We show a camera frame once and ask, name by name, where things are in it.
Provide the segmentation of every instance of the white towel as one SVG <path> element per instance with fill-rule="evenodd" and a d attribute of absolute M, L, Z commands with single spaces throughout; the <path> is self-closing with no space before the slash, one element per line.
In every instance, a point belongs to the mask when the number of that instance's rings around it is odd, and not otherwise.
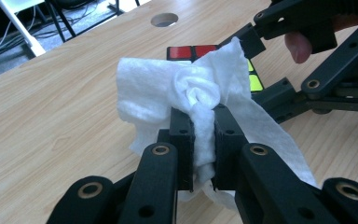
<path fill-rule="evenodd" d="M 203 189 L 215 202 L 236 207 L 233 192 L 213 191 L 210 183 L 215 161 L 213 108 L 219 103 L 228 107 L 249 142 L 272 147 L 301 180 L 316 186 L 296 143 L 251 99 L 248 63 L 238 38 L 192 64 L 123 58 L 117 68 L 117 89 L 118 114 L 135 125 L 137 135 L 130 148 L 139 155 L 156 142 L 159 129 L 169 128 L 171 107 L 194 122 L 195 190 L 181 191 L 182 200 Z"/>

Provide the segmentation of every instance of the chair leg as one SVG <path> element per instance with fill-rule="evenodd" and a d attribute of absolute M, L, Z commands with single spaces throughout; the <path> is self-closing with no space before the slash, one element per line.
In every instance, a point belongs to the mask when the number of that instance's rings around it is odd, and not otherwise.
<path fill-rule="evenodd" d="M 62 42 L 65 42 L 66 40 L 65 40 L 65 37 L 63 36 L 61 26 L 57 21 L 57 16 L 55 14 L 54 9 L 52 8 L 52 5 L 51 5 L 50 1 L 45 0 L 45 3 L 46 3 L 46 8 L 48 9 L 48 14 L 50 14 L 51 18 L 53 19 L 54 24 L 55 24 L 55 26 L 57 28 L 58 34 L 60 35 Z"/>

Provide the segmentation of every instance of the rubik's cube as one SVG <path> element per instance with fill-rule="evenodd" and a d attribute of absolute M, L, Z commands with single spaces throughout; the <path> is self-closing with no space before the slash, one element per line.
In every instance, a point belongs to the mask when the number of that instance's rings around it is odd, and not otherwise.
<path fill-rule="evenodd" d="M 193 63 L 198 58 L 204 56 L 210 51 L 219 49 L 218 45 L 200 45 L 200 46 L 182 46 L 182 47 L 168 47 L 167 60 L 179 61 L 183 63 Z M 248 60 L 249 80 L 252 93 L 257 93 L 264 90 L 255 68 L 250 60 Z"/>

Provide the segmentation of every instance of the wooden table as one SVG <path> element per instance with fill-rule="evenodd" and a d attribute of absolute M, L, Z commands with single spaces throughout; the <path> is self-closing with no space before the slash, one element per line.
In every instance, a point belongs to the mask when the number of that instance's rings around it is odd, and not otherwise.
<path fill-rule="evenodd" d="M 165 59 L 168 46 L 218 44 L 269 5 L 269 0 L 154 0 L 0 76 L 0 223 L 44 223 L 78 179 L 117 181 L 136 169 L 128 150 L 135 131 L 117 115 L 117 62 Z M 179 21 L 150 24 L 160 13 Z M 340 32 L 339 42 L 351 30 Z M 297 65 L 281 38 L 254 58 L 266 86 L 302 80 L 330 52 Z M 285 122 L 319 183 L 331 176 L 358 181 L 358 113 L 305 113 Z M 241 223 L 235 212 L 200 194 L 179 203 L 179 223 Z"/>

